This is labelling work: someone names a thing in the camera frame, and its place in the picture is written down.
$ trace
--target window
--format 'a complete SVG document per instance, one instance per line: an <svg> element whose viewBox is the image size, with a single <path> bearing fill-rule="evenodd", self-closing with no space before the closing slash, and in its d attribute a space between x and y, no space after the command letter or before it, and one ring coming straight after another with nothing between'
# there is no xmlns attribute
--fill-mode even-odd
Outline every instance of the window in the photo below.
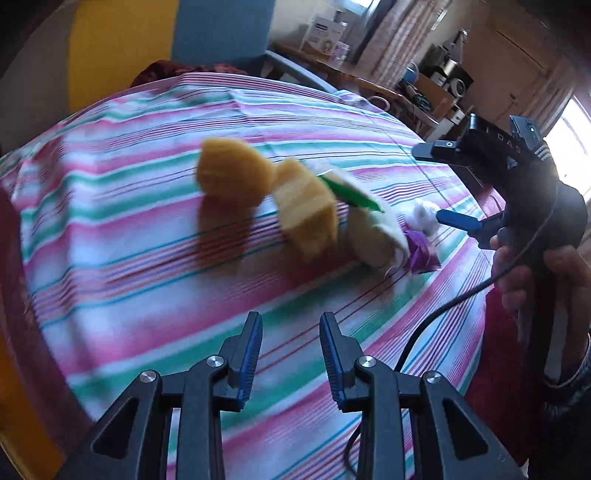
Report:
<svg viewBox="0 0 591 480"><path fill-rule="evenodd" d="M572 99L546 139L558 176L576 188L585 201L591 198L591 121Z"/></svg>

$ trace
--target human hand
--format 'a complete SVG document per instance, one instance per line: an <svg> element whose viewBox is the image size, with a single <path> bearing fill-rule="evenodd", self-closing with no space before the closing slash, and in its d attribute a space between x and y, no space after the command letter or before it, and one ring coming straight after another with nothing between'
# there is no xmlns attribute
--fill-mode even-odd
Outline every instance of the human hand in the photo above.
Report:
<svg viewBox="0 0 591 480"><path fill-rule="evenodd" d="M496 250L492 274L495 275L511 261L514 254L509 247L500 246L496 236L491 238ZM576 369L583 359L588 341L591 320L591 269L572 245L566 245L544 252L544 263L548 269L567 286L567 311L569 326L562 358L562 371ZM532 271L525 265L518 265L496 286L502 293L504 309L517 315L532 294L534 279Z"/></svg>

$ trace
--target white plush piece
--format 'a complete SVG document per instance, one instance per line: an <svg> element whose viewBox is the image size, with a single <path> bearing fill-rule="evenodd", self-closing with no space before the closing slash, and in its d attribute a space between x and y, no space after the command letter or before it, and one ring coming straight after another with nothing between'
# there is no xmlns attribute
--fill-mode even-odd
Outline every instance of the white plush piece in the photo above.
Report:
<svg viewBox="0 0 591 480"><path fill-rule="evenodd" d="M384 212L349 206L347 234L357 257L384 272L402 267L408 257L408 242L394 209L380 202Z"/></svg>
<svg viewBox="0 0 591 480"><path fill-rule="evenodd" d="M405 220L410 230L423 232L432 236L439 230L439 222L435 215L440 208L433 202L417 199L411 210L405 214Z"/></svg>

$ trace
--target yellow wall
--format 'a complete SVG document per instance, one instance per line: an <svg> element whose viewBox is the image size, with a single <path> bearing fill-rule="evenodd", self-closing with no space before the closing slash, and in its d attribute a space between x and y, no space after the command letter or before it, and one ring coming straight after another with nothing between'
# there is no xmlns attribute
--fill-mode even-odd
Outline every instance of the yellow wall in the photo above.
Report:
<svg viewBox="0 0 591 480"><path fill-rule="evenodd" d="M76 112L129 87L169 59L178 0L83 0L70 36L69 107Z"/></svg>

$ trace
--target pink and green stripes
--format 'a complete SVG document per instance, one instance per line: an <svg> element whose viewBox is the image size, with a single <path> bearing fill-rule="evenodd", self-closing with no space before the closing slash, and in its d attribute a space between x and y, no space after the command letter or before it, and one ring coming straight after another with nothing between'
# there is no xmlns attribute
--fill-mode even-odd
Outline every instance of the pink and green stripes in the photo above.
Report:
<svg viewBox="0 0 591 480"><path fill-rule="evenodd" d="M21 214L35 316L96 418L140 371L187 369L258 310L265 337L251 400L222 420L227 476L339 478L356 417L330 398L317 338L322 312L334 311L344 333L393 365L418 322L485 278L489 259L465 234L441 228L437 273L383 278L345 242L305 264L271 198L244 212L195 184L201 143L214 135L242 138L272 161L294 155L345 168L399 218L416 198L482 215L448 167L412 158L419 139L410 130L350 92L188 74L113 95L0 159L2 187ZM340 204L341 230L346 212ZM483 302L474 297L442 316L407 371L438 368L466 388ZM407 463L410 473L410 440Z"/></svg>

